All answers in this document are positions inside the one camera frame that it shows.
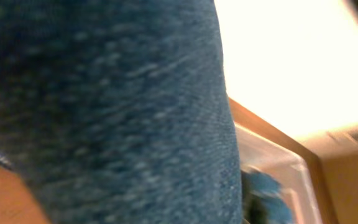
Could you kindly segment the blue jeans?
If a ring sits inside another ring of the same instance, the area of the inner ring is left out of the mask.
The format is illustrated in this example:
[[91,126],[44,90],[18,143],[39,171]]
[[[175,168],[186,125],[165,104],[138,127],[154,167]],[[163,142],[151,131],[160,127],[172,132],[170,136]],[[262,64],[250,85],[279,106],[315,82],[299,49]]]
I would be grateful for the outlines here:
[[0,152],[53,223],[240,223],[214,2],[0,0]]

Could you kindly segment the teal garment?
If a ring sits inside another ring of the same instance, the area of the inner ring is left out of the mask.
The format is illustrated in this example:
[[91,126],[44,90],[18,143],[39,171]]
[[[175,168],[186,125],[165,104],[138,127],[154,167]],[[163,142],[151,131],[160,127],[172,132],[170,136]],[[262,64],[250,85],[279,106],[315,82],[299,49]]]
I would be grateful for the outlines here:
[[294,224],[284,202],[282,186],[272,176],[254,170],[241,172],[243,224]]

